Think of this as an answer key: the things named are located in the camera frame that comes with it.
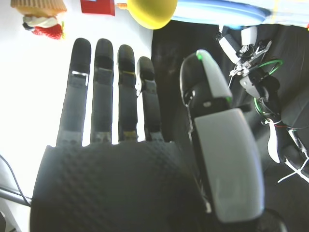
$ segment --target blue plastic object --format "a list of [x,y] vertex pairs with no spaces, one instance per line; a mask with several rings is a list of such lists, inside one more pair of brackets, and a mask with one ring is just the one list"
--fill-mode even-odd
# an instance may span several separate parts
[[270,11],[225,0],[178,0],[173,20],[237,28],[261,24]]

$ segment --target toy cupcake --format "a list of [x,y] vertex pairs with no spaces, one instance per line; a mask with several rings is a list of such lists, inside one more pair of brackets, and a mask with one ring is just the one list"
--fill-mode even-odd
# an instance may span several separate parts
[[56,40],[63,37],[63,25],[57,19],[59,14],[67,11],[62,0],[11,0],[11,6],[24,16],[26,30]]

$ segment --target green light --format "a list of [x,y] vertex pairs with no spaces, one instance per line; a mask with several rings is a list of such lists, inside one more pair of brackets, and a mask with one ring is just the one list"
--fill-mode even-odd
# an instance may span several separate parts
[[203,56],[201,54],[197,54],[197,59],[202,60]]

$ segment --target yellow balloon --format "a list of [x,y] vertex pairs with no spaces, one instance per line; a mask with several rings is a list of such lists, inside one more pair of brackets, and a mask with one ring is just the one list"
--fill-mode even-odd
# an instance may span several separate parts
[[177,0],[127,0],[127,9],[143,27],[160,29],[175,12]]

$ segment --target strawberry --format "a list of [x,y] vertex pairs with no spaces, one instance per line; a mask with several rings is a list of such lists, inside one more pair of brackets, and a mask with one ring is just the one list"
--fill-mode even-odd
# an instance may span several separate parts
[[33,33],[38,35],[43,34],[54,40],[60,40],[62,37],[62,27],[60,24],[57,24],[51,28],[35,27]]

